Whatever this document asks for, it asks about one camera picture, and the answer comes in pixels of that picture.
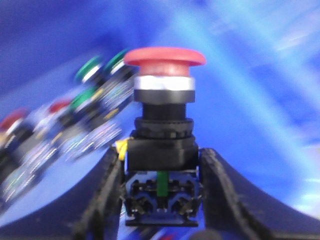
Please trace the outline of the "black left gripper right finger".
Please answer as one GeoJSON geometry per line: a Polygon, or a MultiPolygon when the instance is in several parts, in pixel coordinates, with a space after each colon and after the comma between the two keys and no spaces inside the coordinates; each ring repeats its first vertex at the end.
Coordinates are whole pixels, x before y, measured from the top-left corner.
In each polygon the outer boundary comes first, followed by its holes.
{"type": "Polygon", "coordinates": [[[207,229],[245,240],[318,240],[320,221],[270,196],[227,163],[214,149],[199,157],[207,229]]]}

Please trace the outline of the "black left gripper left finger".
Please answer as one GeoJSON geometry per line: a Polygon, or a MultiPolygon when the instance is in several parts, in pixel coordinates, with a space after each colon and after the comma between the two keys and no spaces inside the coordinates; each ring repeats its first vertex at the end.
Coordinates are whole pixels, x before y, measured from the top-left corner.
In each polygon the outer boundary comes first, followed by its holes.
{"type": "Polygon", "coordinates": [[[70,190],[0,229],[2,240],[115,240],[120,225],[123,162],[111,147],[70,190]]]}

